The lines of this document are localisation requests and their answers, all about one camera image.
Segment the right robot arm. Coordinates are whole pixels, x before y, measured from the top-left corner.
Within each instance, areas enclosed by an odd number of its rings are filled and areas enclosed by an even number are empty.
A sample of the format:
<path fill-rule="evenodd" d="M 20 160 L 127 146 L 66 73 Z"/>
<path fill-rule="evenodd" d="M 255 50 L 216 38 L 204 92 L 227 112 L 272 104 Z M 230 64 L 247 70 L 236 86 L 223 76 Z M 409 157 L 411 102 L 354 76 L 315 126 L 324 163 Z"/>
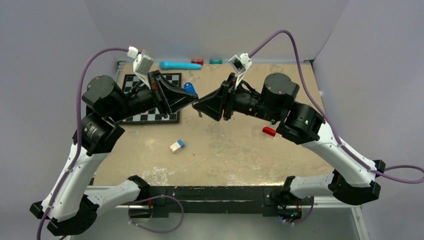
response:
<path fill-rule="evenodd" d="M 215 121 L 229 120 L 235 112 L 268 121 L 276 125 L 276 133 L 284 139 L 314 152 L 333 167 L 328 174 L 287 177 L 280 193 L 273 197 L 275 202 L 284 206 L 307 197 L 333 196 L 357 206 L 379 198 L 381 186 L 375 181 L 376 172 L 383 172 L 385 163 L 354 160 L 353 149 L 337 143 L 324 117 L 310 105 L 296 101 L 300 89 L 297 83 L 283 73 L 271 73 L 258 92 L 245 81 L 236 85 L 235 78 L 230 74 L 194 109 Z"/>

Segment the blue key tag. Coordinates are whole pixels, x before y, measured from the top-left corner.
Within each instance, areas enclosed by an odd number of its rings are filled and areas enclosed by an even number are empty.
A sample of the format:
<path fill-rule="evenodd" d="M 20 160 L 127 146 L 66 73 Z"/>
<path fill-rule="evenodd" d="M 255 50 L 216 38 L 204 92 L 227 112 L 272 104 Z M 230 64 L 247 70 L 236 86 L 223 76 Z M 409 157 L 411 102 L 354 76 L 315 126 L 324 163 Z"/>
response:
<path fill-rule="evenodd" d="M 193 84 L 191 82 L 186 82 L 183 85 L 184 90 L 189 93 L 189 94 L 193 94 L 193 95 L 197 95 L 197 92 L 193 86 Z"/>

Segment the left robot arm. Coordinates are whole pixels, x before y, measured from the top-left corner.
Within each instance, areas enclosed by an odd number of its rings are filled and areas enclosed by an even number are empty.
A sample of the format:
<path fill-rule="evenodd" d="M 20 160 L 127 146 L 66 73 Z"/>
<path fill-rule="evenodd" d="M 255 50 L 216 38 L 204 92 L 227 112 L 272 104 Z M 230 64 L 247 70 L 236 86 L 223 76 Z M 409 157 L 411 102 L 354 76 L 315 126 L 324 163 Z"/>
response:
<path fill-rule="evenodd" d="M 49 195 L 34 202 L 30 212 L 63 239 L 85 232 L 97 217 L 119 205 L 152 201 L 150 185 L 137 175 L 96 193 L 87 187 L 123 135 L 120 121 L 154 109 L 166 117 L 197 100 L 197 94 L 169 82 L 158 70 L 147 74 L 147 84 L 137 83 L 128 93 L 110 76 L 94 77 L 78 99 L 87 112 L 77 115 L 68 160 Z"/>

